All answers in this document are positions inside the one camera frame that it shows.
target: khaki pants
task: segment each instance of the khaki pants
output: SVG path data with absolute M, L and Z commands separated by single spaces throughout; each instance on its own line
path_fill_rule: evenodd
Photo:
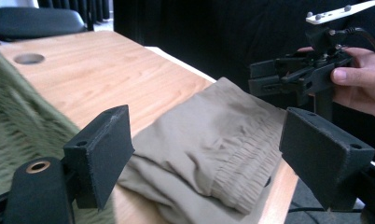
M 138 133 L 119 184 L 172 223 L 256 223 L 285 112 L 225 78 Z

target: black mount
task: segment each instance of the black mount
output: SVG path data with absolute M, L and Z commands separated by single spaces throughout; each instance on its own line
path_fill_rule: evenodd
M 352 65 L 341 42 L 355 34 L 375 48 L 374 38 L 361 28 L 335 31 L 326 24 L 315 26 L 306 33 L 312 50 L 251 64 L 249 88 L 255 96 L 294 92 L 298 105 L 314 98 L 314 113 L 287 108 L 280 144 L 283 158 L 325 210 L 352 211 L 359 198 L 365 204 L 362 222 L 375 223 L 375 149 L 330 122 L 330 73 Z
M 108 109 L 65 146 L 64 158 L 26 162 L 0 195 L 0 223 L 75 223 L 78 208 L 104 209 L 134 149 L 129 108 Z

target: black curtain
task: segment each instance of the black curtain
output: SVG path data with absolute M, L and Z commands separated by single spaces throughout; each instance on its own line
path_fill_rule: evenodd
M 77 11 L 84 22 L 88 21 L 88 9 L 93 22 L 108 20 L 108 0 L 38 0 L 39 7 L 66 8 Z

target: fabric fold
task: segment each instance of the fabric fold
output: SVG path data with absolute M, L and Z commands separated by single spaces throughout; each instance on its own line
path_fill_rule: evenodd
M 138 171 L 135 174 L 145 184 L 131 181 L 131 177 L 124 175 L 126 171 L 122 172 L 119 184 L 164 206 L 164 202 L 155 200 L 159 195 L 140 191 L 132 182 L 150 185 L 178 208 L 167 211 L 184 211 L 178 204 L 187 196 L 170 198 L 164 194 L 170 189 L 159 186 L 153 177 L 156 170 L 173 176 L 173 181 L 177 179 L 181 186 L 198 194 L 200 200 L 216 202 L 215 211 L 234 211 L 242 218 L 260 207 L 257 204 L 263 189 L 280 160 L 278 145 L 284 117 L 283 110 L 221 78 L 163 114 L 132 139 L 136 151 L 125 170 Z M 150 169 L 139 168 L 149 164 Z M 185 210 L 180 216 L 192 221 L 191 214 Z

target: finger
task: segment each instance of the finger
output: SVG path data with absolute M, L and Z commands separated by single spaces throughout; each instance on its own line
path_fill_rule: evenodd
M 309 51 L 313 51 L 313 48 L 312 47 L 306 47 L 306 48 L 298 49 L 298 52 L 309 52 Z
M 354 67 L 365 67 L 367 64 L 374 63 L 375 52 L 368 49 L 347 48 L 343 49 L 354 58 Z
M 331 79 L 341 86 L 375 87 L 375 76 L 369 70 L 363 68 L 336 68 L 331 74 Z
M 339 103 L 340 105 L 350 106 L 351 90 L 351 87 L 336 86 L 333 101 Z

